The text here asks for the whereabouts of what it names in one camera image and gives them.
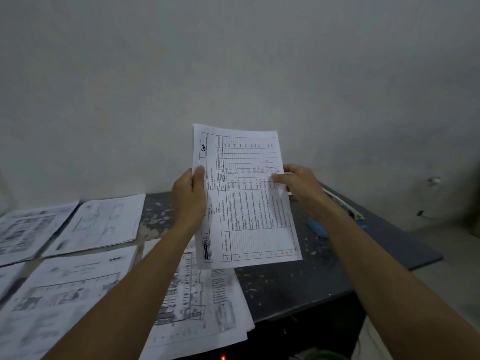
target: green object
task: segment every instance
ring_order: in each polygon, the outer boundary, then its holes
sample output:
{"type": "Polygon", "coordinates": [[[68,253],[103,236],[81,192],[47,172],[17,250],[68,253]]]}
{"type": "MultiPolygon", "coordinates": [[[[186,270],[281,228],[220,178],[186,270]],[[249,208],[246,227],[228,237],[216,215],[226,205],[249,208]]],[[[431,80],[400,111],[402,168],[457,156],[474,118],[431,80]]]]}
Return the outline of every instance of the green object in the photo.
{"type": "Polygon", "coordinates": [[[328,350],[316,350],[308,354],[305,360],[349,360],[347,357],[328,350]]]}

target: dark table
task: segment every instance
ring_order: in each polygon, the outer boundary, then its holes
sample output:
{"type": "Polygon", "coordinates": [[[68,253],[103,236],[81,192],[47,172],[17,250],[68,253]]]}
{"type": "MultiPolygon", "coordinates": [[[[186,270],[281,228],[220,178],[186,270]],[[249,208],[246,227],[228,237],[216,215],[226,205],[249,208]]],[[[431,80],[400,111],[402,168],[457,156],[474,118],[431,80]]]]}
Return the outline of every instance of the dark table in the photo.
{"type": "MultiPolygon", "coordinates": [[[[359,211],[365,217],[369,235],[407,269],[443,259],[441,253],[413,235],[325,188],[359,211]]],[[[171,192],[146,196],[141,216],[146,240],[171,227],[171,203],[171,192]]],[[[291,209],[303,260],[235,269],[255,322],[285,317],[353,292],[329,240],[318,237],[307,227],[308,214],[298,203],[292,203],[291,209]]]]}

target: person's left arm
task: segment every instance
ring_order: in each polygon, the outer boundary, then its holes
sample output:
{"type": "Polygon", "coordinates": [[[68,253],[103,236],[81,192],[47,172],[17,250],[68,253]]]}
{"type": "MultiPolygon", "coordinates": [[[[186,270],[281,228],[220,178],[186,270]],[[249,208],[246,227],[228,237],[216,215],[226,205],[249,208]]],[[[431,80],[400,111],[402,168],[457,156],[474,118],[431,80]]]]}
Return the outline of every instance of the person's left arm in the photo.
{"type": "Polygon", "coordinates": [[[50,359],[137,359],[144,348],[183,251],[207,204],[204,168],[186,171],[173,185],[176,221],[115,287],[48,351],[50,359]]]}

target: blueprint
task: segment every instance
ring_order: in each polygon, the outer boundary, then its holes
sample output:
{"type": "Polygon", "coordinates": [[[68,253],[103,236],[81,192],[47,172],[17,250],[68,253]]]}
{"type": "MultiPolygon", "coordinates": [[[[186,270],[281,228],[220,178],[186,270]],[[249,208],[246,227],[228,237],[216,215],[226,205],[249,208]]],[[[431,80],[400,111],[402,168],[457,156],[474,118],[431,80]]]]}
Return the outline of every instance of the blueprint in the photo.
{"type": "Polygon", "coordinates": [[[24,262],[18,262],[16,264],[3,266],[0,268],[0,300],[18,278],[18,275],[24,268],[25,264],[26,263],[24,262]]]}
{"type": "Polygon", "coordinates": [[[233,268],[301,260],[276,131],[193,125],[192,169],[205,167],[208,210],[195,234],[198,264],[233,268]]]}
{"type": "Polygon", "coordinates": [[[0,218],[0,266],[32,259],[77,205],[75,201],[5,214],[0,218]]]}
{"type": "MultiPolygon", "coordinates": [[[[145,242],[143,256],[160,239],[145,242]]],[[[233,269],[200,270],[193,240],[185,249],[141,360],[169,360],[247,339],[255,327],[233,269]]]]}
{"type": "Polygon", "coordinates": [[[38,360],[130,270],[136,246],[47,259],[0,311],[0,359],[38,360]]]}
{"type": "Polygon", "coordinates": [[[145,194],[90,200],[43,253],[43,257],[131,242],[137,236],[145,194]]]}

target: white paper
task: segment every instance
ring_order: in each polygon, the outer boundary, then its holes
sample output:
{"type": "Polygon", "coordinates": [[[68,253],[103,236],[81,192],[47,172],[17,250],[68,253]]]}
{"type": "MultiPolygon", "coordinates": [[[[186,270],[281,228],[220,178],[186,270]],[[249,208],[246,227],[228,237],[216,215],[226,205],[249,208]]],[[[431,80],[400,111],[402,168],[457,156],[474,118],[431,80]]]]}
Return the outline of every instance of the white paper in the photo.
{"type": "Polygon", "coordinates": [[[193,125],[193,163],[205,167],[207,212],[195,244],[201,268],[301,260],[276,131],[193,125]]]}
{"type": "Polygon", "coordinates": [[[38,360],[130,270],[136,246],[47,259],[0,311],[0,359],[38,360]]]}
{"type": "Polygon", "coordinates": [[[24,262],[18,262],[16,264],[3,266],[0,268],[0,300],[10,289],[15,280],[17,280],[25,264],[26,263],[24,262]]]}
{"type": "Polygon", "coordinates": [[[90,200],[76,211],[43,257],[102,248],[135,240],[145,194],[90,200]]]}
{"type": "MultiPolygon", "coordinates": [[[[159,242],[145,242],[143,256],[159,242]]],[[[140,360],[170,360],[247,339],[255,327],[233,269],[200,270],[183,253],[140,360]]]]}
{"type": "Polygon", "coordinates": [[[0,218],[0,266],[32,259],[77,205],[78,201],[5,214],[0,218]]]}

